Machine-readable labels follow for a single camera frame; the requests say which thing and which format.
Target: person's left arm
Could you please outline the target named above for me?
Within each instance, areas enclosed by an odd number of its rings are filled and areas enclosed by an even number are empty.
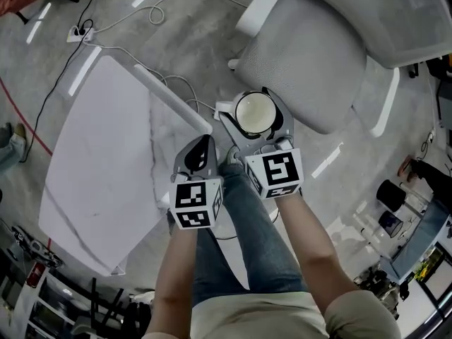
[[[190,338],[191,291],[193,287],[198,230],[174,226],[155,287],[153,317],[146,333],[166,333]]]

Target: gray floor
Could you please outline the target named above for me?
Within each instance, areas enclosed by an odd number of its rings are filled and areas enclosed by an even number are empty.
[[[12,14],[0,19],[0,77],[31,124],[35,122],[45,95],[76,48],[76,45],[66,43],[67,32],[77,23],[89,0],[81,0],[79,4],[62,0],[39,1],[24,13],[28,16],[37,13],[48,1],[52,2],[52,7],[30,44],[25,41],[33,22],[24,26]],[[95,0],[86,17],[92,17],[96,28],[105,27],[132,12],[132,1]],[[146,0],[141,6],[157,1]],[[238,1],[249,4],[251,0]],[[100,33],[97,43],[122,46],[163,74],[187,78],[198,98],[211,105],[217,100],[231,100],[237,93],[249,88],[227,67],[227,61],[235,58],[248,41],[247,37],[234,31],[243,8],[226,0],[171,0],[163,3],[162,7],[165,9],[162,25],[151,25],[148,12],[142,11],[121,25]],[[51,150],[76,97],[68,94],[70,84],[91,51],[91,47],[86,47],[76,56],[41,117],[37,132]],[[112,55],[126,68],[135,64],[122,52],[104,49],[102,54]],[[401,74],[388,126],[380,138],[372,138],[365,128],[366,122],[354,112],[350,112],[341,130],[327,136],[301,124],[296,125],[296,146],[302,150],[307,178],[304,195],[324,226],[330,228],[330,233],[341,232],[341,228],[331,229],[332,224],[337,226],[338,218],[342,226],[355,225],[352,213],[356,207],[363,200],[373,199],[381,181],[394,176],[408,153],[419,151],[421,142],[432,129],[432,91],[425,70],[422,67],[421,76],[415,80],[409,79],[406,71],[401,71]],[[169,86],[181,98],[191,98],[184,83],[172,81]],[[17,122],[18,116],[3,90],[0,90],[0,97],[0,122]],[[201,107],[200,111],[214,126],[216,142],[224,155],[231,145],[227,134],[218,122],[212,120],[208,109]],[[312,172],[337,147],[340,147],[341,154],[321,175],[313,178]],[[428,158],[438,163],[438,167],[444,166],[440,151],[432,148]],[[49,162],[50,156],[39,144],[35,144],[25,164],[0,177],[0,188],[4,192],[0,216],[8,224],[23,226],[42,242],[47,242],[47,237],[39,230],[37,220]],[[287,239],[281,220],[276,225]],[[224,232],[228,232],[229,228],[228,222],[221,227]],[[352,256],[357,253],[356,245],[362,244],[362,241],[350,239],[346,234],[336,235],[335,238],[341,261],[349,275],[355,275],[359,268],[352,265]],[[86,285],[91,277],[96,276],[100,285],[133,291],[135,288],[154,287],[167,240],[167,223],[162,221],[129,255],[127,275],[113,278],[99,278],[57,245],[52,249],[67,264],[61,271],[76,282]],[[237,258],[240,257],[237,240],[220,244],[237,276],[244,281],[243,263]],[[376,259],[378,255],[369,255],[360,265],[366,266]]]

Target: white mug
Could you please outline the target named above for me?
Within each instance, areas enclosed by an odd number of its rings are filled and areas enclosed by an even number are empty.
[[[271,127],[276,118],[273,100],[262,92],[240,93],[231,102],[217,102],[218,112],[231,114],[247,133],[263,133]]]

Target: white cube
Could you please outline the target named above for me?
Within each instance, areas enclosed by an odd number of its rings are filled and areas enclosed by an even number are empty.
[[[245,170],[262,199],[294,194],[303,181],[299,148],[245,157]]]
[[[169,189],[170,210],[181,230],[215,226],[222,201],[221,179],[187,181]]]

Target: t-shirt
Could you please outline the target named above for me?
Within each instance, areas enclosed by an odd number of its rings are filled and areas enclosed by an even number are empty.
[[[391,313],[371,293],[348,292],[327,308],[325,319],[308,292],[214,297],[196,305],[192,339],[400,339]],[[143,339],[175,339],[151,333]]]

